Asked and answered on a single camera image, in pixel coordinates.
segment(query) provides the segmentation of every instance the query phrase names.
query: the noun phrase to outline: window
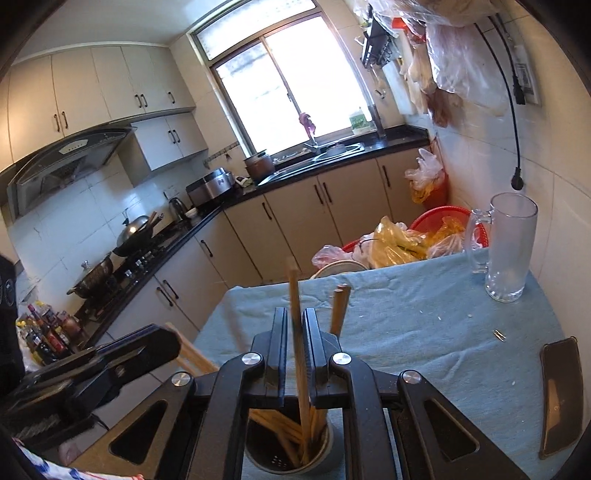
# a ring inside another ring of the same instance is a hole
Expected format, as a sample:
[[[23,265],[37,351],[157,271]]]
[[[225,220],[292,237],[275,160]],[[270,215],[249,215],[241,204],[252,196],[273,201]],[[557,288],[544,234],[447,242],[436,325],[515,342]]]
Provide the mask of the window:
[[[257,17],[262,6],[264,15]],[[349,116],[366,110],[350,64],[311,0],[280,7],[276,0],[251,0],[196,38],[214,59],[212,72],[254,151],[273,154],[308,141],[299,123],[303,112],[320,137],[350,128]]]

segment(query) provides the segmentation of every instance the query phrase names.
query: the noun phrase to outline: light blue tablecloth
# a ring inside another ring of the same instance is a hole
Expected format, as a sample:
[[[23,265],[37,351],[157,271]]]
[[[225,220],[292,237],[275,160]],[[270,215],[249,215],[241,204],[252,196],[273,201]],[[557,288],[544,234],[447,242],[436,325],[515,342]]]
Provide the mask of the light blue tablecloth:
[[[344,351],[374,369],[421,372],[530,478],[548,479],[558,471],[571,449],[538,458],[543,425],[539,352],[564,336],[532,275],[523,296],[510,304],[487,295],[483,276],[470,273],[464,254],[300,282],[302,308],[316,309],[323,330],[332,291],[343,282],[353,287],[341,337]],[[270,329],[275,307],[288,304],[286,284],[234,288],[195,345],[222,364],[241,353],[230,333],[233,325],[241,326],[250,345],[256,333]],[[497,340],[494,329],[506,342]],[[294,385],[290,355],[288,390],[293,392]],[[342,428],[339,411],[329,418]],[[277,477],[245,458],[242,478]],[[322,478],[344,479],[344,466]]]

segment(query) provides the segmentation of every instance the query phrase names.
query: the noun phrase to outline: smartphone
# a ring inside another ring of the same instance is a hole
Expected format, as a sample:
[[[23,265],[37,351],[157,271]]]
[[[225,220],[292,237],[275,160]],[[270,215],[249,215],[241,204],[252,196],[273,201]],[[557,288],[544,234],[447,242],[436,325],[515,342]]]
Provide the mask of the smartphone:
[[[583,375],[575,337],[547,343],[540,351],[544,381],[544,428],[540,458],[577,441],[583,428]]]

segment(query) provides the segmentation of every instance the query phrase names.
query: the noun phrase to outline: pot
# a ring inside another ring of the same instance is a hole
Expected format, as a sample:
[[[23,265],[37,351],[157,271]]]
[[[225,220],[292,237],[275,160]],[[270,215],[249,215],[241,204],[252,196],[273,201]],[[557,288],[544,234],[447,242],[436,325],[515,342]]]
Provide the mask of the pot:
[[[100,289],[107,278],[113,273],[113,262],[111,261],[111,252],[96,266],[90,268],[87,261],[82,264],[84,273],[80,280],[67,291],[68,295],[75,293],[81,299],[89,299],[94,293]]]
[[[133,222],[125,219],[125,228],[117,237],[117,247],[113,253],[118,257],[128,257],[141,250],[151,240],[154,227],[164,218],[164,214],[156,216],[156,212],[147,217],[141,215]]]

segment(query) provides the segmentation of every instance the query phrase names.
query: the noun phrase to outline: yellow plastic bag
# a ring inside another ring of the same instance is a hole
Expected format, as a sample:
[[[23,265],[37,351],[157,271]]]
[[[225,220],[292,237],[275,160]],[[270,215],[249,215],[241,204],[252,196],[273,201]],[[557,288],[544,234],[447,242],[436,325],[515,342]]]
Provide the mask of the yellow plastic bag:
[[[403,231],[388,217],[383,217],[374,231],[370,263],[373,268],[382,268],[424,260],[428,247],[425,233]]]

